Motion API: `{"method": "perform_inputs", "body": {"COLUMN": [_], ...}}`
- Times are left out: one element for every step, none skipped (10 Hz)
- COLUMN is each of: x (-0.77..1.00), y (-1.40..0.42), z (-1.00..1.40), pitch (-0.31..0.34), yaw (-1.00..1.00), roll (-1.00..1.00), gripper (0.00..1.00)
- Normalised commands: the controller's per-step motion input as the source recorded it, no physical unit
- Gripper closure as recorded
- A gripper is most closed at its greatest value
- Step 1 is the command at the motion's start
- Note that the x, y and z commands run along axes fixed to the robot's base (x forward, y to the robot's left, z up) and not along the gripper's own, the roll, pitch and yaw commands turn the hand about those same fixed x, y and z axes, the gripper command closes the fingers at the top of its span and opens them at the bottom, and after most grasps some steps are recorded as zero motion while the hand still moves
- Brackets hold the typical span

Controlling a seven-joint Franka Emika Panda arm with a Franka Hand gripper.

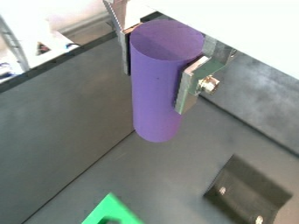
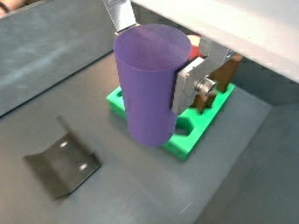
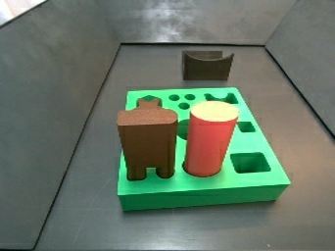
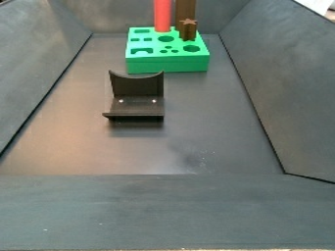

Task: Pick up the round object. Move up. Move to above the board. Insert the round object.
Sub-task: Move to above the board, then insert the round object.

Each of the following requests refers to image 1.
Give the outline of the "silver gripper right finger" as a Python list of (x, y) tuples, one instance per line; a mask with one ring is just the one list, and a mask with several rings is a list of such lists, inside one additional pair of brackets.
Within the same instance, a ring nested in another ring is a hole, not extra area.
[(213, 95), (221, 81), (214, 74), (225, 68), (238, 55), (238, 50), (206, 35), (201, 56), (182, 71), (174, 108), (183, 115), (198, 101), (202, 92)]

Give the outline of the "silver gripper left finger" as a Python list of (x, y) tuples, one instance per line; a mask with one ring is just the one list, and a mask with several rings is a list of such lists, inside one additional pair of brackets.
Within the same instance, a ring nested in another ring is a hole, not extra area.
[(129, 0), (103, 0), (113, 25), (115, 26), (118, 41), (122, 47), (123, 70), (126, 75), (131, 75), (131, 50), (130, 35), (139, 24), (127, 24)]

